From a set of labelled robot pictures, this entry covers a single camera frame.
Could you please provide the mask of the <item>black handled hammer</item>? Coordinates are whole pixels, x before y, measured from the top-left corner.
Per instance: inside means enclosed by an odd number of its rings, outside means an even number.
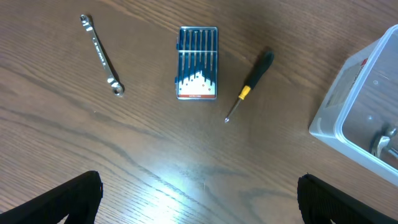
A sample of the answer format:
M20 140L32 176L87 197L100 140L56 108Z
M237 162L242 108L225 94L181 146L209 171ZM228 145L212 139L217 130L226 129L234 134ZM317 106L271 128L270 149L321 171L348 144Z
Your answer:
M397 159L397 150L392 147L392 138L396 134L397 128L395 126L389 126L381 131L373 142L371 154L380 159L383 153L388 153Z

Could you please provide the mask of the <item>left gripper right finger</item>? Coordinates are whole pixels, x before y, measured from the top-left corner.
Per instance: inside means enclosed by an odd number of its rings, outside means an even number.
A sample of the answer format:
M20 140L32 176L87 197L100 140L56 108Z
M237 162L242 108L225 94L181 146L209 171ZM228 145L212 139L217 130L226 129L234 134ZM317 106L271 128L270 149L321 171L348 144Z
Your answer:
M297 200L305 224L397 224L311 174L298 179Z

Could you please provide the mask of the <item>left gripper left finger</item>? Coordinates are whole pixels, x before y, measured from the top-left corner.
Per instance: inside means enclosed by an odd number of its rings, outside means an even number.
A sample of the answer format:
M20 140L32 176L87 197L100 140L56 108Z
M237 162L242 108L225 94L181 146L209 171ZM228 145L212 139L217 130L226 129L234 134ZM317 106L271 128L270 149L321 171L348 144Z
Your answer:
M1 223L90 223L103 198L99 172L90 170L1 214Z

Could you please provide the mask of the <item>black yellow screwdriver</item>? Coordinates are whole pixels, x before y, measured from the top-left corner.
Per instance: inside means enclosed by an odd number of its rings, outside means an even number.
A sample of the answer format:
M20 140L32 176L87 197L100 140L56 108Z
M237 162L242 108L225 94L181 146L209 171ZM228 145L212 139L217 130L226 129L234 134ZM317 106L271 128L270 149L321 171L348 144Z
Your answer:
M259 56L252 70L250 71L247 79L245 80L243 88L237 97L237 100L235 101L233 107L226 115L224 119L225 123L229 122L231 115L235 112L240 102L242 102L250 93L250 91L252 91L255 88L255 86L263 76L263 74L265 74L269 69L269 67L272 65L273 61L274 61L273 51L265 51L262 55Z

